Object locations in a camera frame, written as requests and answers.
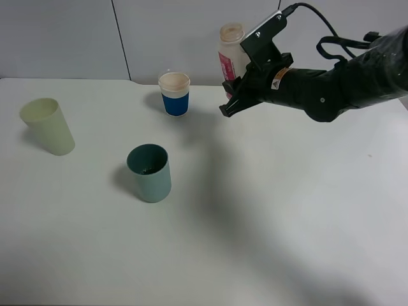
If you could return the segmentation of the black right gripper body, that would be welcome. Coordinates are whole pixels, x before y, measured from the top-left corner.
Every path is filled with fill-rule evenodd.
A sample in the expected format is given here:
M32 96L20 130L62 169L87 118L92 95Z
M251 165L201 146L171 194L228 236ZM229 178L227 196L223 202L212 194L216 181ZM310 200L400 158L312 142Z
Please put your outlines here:
M246 66L246 72L238 89L238 102L244 105L257 105L270 100L269 92L279 90L284 75L293 64L291 53L274 55L257 67L253 61Z

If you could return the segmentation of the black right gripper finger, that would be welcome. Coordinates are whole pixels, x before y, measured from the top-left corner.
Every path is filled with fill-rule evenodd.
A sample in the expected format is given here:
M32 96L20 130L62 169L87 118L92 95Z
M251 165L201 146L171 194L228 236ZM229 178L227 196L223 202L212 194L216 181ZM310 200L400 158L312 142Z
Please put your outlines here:
M225 80L222 83L222 86L226 92L226 96L228 99L231 99L232 97L236 97L237 99L240 99L243 94L243 77L238 76L234 80Z
M228 102L219 107L225 117L232 117L238 112L242 112L261 103L260 100L246 94L239 94L237 96L226 94L226 97Z

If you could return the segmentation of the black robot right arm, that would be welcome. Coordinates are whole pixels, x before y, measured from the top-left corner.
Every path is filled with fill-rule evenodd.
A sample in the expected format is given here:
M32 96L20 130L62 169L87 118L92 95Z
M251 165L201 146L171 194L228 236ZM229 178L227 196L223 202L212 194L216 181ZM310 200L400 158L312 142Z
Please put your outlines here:
M339 60L329 71L292 68L290 53L273 53L257 66L247 65L243 77L222 86L231 98L219 108L226 117L260 103L303 110L317 122L407 95L407 28L385 36L367 34L368 50Z

